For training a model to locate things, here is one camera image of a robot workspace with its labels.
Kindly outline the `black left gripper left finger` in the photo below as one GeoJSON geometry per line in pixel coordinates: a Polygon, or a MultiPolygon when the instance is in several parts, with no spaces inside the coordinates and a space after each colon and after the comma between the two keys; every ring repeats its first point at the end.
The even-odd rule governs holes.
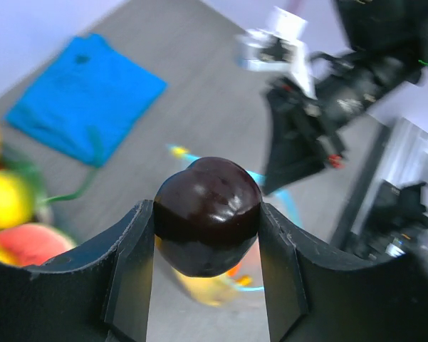
{"type": "Polygon", "coordinates": [[[144,341],[152,202],[40,266],[0,262],[0,341],[144,341]]]}

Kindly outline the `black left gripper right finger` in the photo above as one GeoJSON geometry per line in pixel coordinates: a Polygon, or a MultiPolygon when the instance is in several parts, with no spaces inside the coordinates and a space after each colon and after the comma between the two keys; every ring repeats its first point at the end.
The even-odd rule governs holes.
{"type": "Polygon", "coordinates": [[[270,204],[259,247],[272,341],[428,341],[428,250],[365,261],[270,204]]]}

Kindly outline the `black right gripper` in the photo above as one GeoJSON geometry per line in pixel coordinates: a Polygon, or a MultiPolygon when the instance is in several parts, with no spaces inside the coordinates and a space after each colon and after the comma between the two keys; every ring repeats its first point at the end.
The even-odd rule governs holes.
{"type": "Polygon", "coordinates": [[[345,146],[320,103],[288,77],[274,78],[269,85],[272,138],[263,193],[269,195],[326,166],[344,168],[345,146]]]}

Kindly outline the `orange fruit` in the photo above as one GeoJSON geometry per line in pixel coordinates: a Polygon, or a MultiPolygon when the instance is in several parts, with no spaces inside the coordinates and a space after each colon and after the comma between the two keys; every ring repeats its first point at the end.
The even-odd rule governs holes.
{"type": "Polygon", "coordinates": [[[234,278],[240,271],[241,268],[241,262],[239,262],[237,265],[232,267],[230,270],[226,272],[226,275],[230,278],[234,278]]]}

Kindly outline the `dark purple mangosteen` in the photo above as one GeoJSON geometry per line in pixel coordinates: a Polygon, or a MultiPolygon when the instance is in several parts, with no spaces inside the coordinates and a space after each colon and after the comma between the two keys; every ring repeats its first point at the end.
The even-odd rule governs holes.
{"type": "Polygon", "coordinates": [[[186,276],[223,274],[256,241],[261,203],[259,186],[244,168],[202,157],[165,180],[155,195],[160,252],[186,276]]]}

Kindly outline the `clear zip top bag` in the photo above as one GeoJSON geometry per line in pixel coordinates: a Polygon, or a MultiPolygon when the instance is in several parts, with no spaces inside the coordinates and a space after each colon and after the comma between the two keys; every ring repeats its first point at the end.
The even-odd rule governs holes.
{"type": "Polygon", "coordinates": [[[190,164],[154,198],[155,241],[190,296],[221,306],[264,291],[258,230],[264,177],[222,157],[169,151],[190,164]]]}

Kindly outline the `yellow banana bunch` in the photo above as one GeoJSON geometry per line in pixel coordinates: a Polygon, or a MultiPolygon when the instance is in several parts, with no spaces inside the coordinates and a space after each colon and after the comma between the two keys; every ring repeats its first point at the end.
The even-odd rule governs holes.
{"type": "Polygon", "coordinates": [[[239,273],[230,278],[226,272],[213,277],[186,276],[173,269],[177,280],[197,302],[213,307],[220,307],[236,299],[240,290],[253,284],[249,275],[239,276],[239,273]]]}

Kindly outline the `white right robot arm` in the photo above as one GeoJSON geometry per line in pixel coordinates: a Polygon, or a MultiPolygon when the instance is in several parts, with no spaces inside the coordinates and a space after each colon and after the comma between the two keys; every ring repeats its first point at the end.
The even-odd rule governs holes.
{"type": "Polygon", "coordinates": [[[262,185],[265,195],[342,165],[338,131],[404,82],[417,83],[428,67],[428,1],[337,1],[350,52],[313,53],[331,73],[308,89],[293,76],[275,78],[266,99],[272,138],[262,185]]]}

